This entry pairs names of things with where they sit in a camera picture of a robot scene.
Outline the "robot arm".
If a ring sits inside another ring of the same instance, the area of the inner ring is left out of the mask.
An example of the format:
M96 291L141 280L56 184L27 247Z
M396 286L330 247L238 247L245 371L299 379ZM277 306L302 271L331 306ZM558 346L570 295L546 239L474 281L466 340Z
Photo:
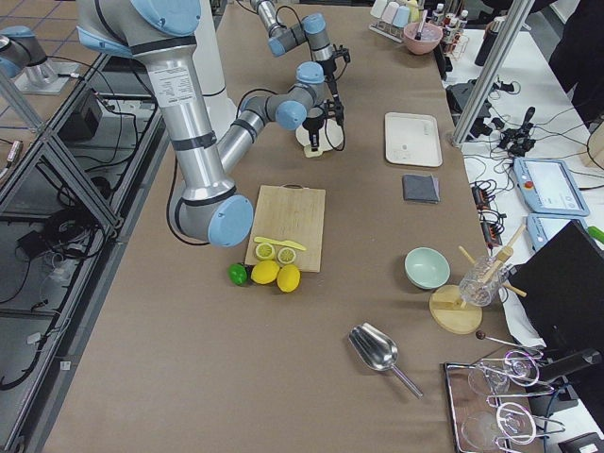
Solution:
M334 78L335 47L321 13L286 26L271 1L252 6L268 32L274 56L298 45L309 46L312 59L301 63L296 81L283 94L252 96L242 105L223 136L210 122L200 76L219 75L214 23L202 1L79 1L80 42L99 53L135 59L146 69L176 153L183 181L169 204L169 224L179 233L215 246L241 243L253 225L251 202L237 192L229 173L265 126L286 130L323 120L327 107L338 114L343 105Z
M295 25L286 25L278 16L280 8L273 1L252 0L252 10L259 16L268 33L268 46L275 57L281 57L299 45L310 49L311 60L317 62L324 71L325 80L332 100L327 104L334 111L338 126L344 126L344 105L339 95L336 76L337 59L344 61L344 68L350 62L349 49L336 46L327 33L327 23L321 13L313 13L300 19Z

